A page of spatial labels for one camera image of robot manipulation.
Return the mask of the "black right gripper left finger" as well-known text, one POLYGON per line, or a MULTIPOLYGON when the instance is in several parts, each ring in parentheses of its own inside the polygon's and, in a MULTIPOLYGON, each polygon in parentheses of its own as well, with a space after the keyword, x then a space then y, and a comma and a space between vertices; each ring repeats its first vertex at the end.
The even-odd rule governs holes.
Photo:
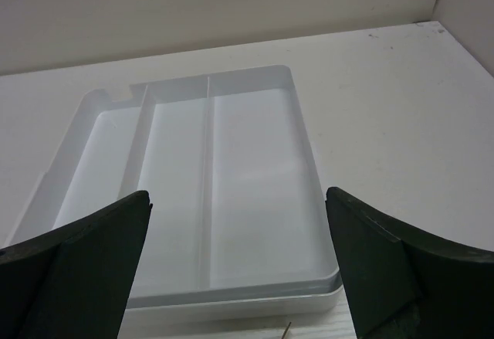
POLYGON ((152 204, 134 192, 1 250, 3 338, 115 338, 152 204))

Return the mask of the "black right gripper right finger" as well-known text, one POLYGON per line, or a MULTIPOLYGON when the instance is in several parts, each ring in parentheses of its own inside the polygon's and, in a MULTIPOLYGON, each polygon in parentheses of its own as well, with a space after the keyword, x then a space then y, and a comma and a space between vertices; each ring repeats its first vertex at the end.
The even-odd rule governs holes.
POLYGON ((338 187, 327 218, 359 338, 491 338, 493 253, 402 222, 338 187))

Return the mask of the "gold fork green handle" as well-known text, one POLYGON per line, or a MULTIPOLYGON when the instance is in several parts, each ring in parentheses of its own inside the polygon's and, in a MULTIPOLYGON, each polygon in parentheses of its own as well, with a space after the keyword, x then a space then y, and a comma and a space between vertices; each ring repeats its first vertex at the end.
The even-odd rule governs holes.
POLYGON ((281 336, 281 339, 286 339, 286 336, 287 336, 287 334, 289 333, 289 329, 290 329, 290 327, 291 327, 291 324, 292 324, 292 322, 291 322, 291 321, 287 324, 286 328, 285 328, 285 329, 284 329, 284 331, 283 331, 283 334, 282 334, 282 336, 281 336))

